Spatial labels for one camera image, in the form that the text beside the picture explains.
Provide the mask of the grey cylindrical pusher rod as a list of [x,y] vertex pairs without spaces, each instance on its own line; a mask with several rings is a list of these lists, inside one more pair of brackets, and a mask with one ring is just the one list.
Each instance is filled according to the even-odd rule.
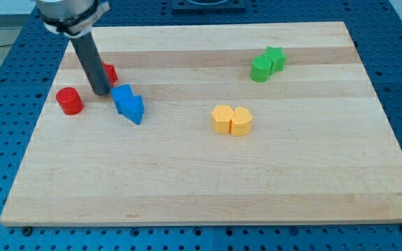
[[70,40],[92,91],[97,96],[110,93],[111,83],[91,32]]

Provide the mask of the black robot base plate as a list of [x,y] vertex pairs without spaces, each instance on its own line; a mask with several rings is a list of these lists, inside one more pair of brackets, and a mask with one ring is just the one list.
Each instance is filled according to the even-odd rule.
[[172,11],[245,10],[246,0],[171,0]]

